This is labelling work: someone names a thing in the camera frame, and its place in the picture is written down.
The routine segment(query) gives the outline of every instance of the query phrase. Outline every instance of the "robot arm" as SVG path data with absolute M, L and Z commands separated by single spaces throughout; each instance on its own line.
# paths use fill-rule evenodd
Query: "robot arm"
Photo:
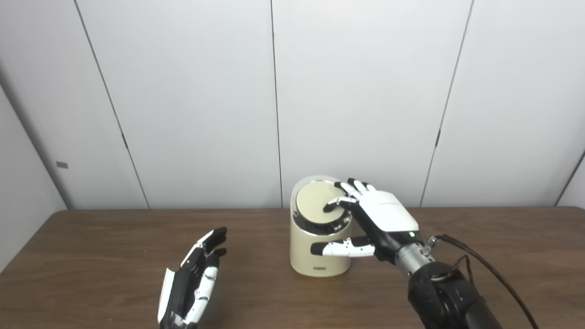
M 324 211 L 337 206 L 350 211 L 370 246 L 363 237 L 349 238 L 315 243 L 311 253 L 349 257 L 373 254 L 380 261 L 397 265 L 409 280 L 408 300 L 427 329 L 501 329 L 475 286 L 457 268 L 435 262 L 430 256 L 432 246 L 425 247 L 418 223 L 393 194 L 355 179 L 335 186 L 345 196 L 328 202 Z M 367 248 L 367 253 L 358 251 L 360 246 Z
M 166 270 L 160 294 L 158 321 L 161 329 L 196 329 L 214 289 L 219 257 L 214 250 L 226 241 L 227 229 L 215 229 L 193 245 L 178 271 Z

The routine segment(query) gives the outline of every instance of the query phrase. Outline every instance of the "cable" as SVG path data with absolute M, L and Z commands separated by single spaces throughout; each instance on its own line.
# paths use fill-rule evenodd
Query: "cable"
M 500 281 L 501 284 L 504 285 L 504 287 L 506 287 L 506 289 L 510 292 L 510 294 L 512 294 L 512 297 L 516 300 L 518 305 L 520 305 L 520 308 L 522 308 L 522 311 L 524 311 L 524 314 L 526 314 L 526 318 L 528 318 L 528 321 L 530 322 L 530 325 L 532 325 L 532 328 L 538 329 L 538 325 L 536 324 L 534 317 L 532 316 L 532 314 L 530 313 L 530 311 L 526 307 L 526 304 L 524 304 L 524 302 L 522 301 L 522 299 L 520 298 L 518 293 L 516 293 L 514 288 L 512 288 L 512 286 L 506 281 L 506 279 L 504 279 L 504 277 L 493 266 L 491 266 L 485 259 L 483 259 L 477 252 L 475 252 L 471 248 L 469 248 L 466 244 L 462 243 L 461 241 L 459 241 L 453 237 L 450 237 L 446 234 L 443 234 L 443 235 L 437 235 L 436 238 L 441 239 L 441 240 L 447 242 L 448 244 L 454 245 L 457 248 L 464 250 L 465 252 L 471 254 L 471 256 L 474 256 L 485 267 L 487 267 L 487 269 L 490 270 L 490 272 L 496 277 L 496 279 L 498 279 L 498 281 Z

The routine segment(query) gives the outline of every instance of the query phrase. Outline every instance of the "container lid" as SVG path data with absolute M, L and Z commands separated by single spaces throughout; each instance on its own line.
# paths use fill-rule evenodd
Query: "container lid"
M 324 213 L 323 207 L 327 202 L 342 197 L 343 192 L 333 183 L 323 180 L 312 181 L 297 193 L 297 210 L 308 221 L 316 224 L 325 224 L 338 220 L 344 213 L 343 208 L 336 207 L 330 213 Z

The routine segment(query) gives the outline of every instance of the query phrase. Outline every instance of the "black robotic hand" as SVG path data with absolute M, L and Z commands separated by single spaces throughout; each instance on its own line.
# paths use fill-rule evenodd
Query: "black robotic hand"
M 167 269 L 160 294 L 158 321 L 161 329 L 196 329 L 214 289 L 219 257 L 226 249 L 215 247 L 226 241 L 227 229 L 215 229 L 191 248 L 181 268 Z
M 313 244 L 311 253 L 323 256 L 361 257 L 375 255 L 395 264 L 397 251 L 421 241 L 418 223 L 389 192 L 378 191 L 368 183 L 350 178 L 335 183 L 345 196 L 327 203 L 324 212 L 340 206 L 348 210 L 366 233 L 366 237 Z

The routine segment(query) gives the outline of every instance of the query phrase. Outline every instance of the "wooden table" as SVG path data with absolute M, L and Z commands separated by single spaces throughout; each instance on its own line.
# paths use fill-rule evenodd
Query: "wooden table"
M 466 242 L 516 288 L 541 328 L 585 328 L 585 211 L 413 208 L 425 238 Z M 288 210 L 62 211 L 0 275 L 0 328 L 156 328 L 164 269 L 226 225 L 228 254 L 200 328 L 422 328 L 407 280 L 355 259 L 343 275 L 301 276 L 288 258 Z M 435 258 L 461 251 L 439 244 Z M 478 262 L 479 290 L 505 328 L 528 322 Z

